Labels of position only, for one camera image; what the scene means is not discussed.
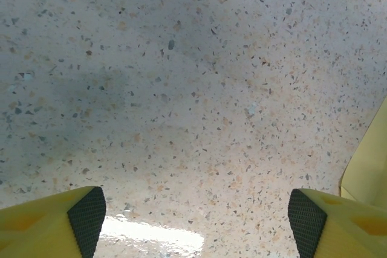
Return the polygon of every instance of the terrazzo floor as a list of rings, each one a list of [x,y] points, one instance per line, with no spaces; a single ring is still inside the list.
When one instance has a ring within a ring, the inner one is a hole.
[[[387,0],[1,0],[0,207],[85,185],[95,257],[297,257],[387,95]]]

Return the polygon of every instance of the black textured pad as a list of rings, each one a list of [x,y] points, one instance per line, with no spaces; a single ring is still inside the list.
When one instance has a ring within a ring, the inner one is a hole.
[[[288,217],[300,258],[313,258],[327,214],[300,190],[291,191]]]
[[[67,212],[83,258],[94,255],[105,213],[106,203],[100,187],[93,188]]]

